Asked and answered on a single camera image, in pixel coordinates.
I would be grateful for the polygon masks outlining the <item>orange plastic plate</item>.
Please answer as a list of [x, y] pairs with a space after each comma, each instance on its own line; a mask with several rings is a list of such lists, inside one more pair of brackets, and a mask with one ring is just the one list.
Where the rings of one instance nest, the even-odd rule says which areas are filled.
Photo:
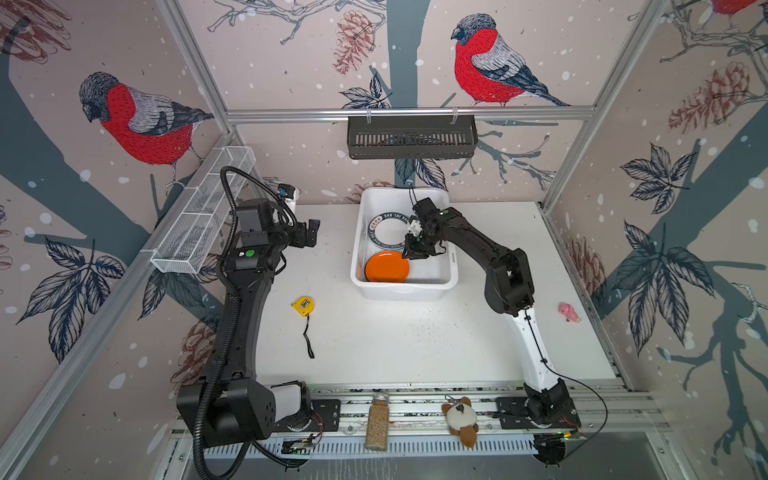
[[403, 283], [410, 274], [410, 263], [397, 251], [382, 251], [373, 255], [365, 265], [368, 282]]

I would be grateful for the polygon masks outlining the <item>large green rim plate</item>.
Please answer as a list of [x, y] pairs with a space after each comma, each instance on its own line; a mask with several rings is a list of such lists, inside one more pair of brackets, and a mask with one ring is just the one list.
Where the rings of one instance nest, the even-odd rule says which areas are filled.
[[368, 238], [382, 250], [402, 250], [410, 222], [410, 216], [399, 212], [381, 213], [368, 223]]

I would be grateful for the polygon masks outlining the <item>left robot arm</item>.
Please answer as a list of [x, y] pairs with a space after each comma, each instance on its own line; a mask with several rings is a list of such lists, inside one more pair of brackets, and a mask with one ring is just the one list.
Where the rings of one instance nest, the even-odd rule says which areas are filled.
[[247, 201], [234, 214], [217, 268], [226, 289], [225, 311], [201, 375], [177, 397], [178, 411], [201, 449], [266, 440], [280, 425], [308, 426], [312, 416], [304, 382], [258, 381], [255, 349], [284, 250], [314, 247], [321, 223], [311, 219], [290, 226], [278, 204], [266, 199]]

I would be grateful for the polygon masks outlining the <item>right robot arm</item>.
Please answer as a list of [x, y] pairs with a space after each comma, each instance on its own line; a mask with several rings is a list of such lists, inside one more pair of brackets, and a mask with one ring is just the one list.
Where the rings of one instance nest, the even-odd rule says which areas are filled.
[[429, 198], [416, 201], [405, 235], [403, 257], [423, 260], [438, 254], [436, 247], [450, 243], [473, 259], [485, 274], [484, 298], [503, 315], [513, 332], [523, 367], [527, 416], [548, 426], [573, 408], [567, 385], [553, 368], [534, 312], [534, 282], [527, 254], [503, 246], [471, 225], [453, 207], [439, 209]]

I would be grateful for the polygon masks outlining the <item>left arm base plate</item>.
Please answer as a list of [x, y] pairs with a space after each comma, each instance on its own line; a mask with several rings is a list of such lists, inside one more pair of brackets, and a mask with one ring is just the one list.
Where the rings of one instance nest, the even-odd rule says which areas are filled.
[[340, 425], [341, 401], [338, 399], [312, 400], [312, 413], [299, 420], [283, 419], [275, 426], [278, 433], [337, 432]]

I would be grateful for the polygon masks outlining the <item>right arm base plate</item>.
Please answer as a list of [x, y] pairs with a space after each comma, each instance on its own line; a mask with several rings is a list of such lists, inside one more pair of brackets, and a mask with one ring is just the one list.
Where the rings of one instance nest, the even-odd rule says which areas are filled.
[[493, 417], [500, 420], [503, 430], [558, 429], [577, 430], [582, 424], [572, 399], [568, 398], [547, 421], [533, 420], [527, 406], [527, 397], [497, 397], [497, 411]]

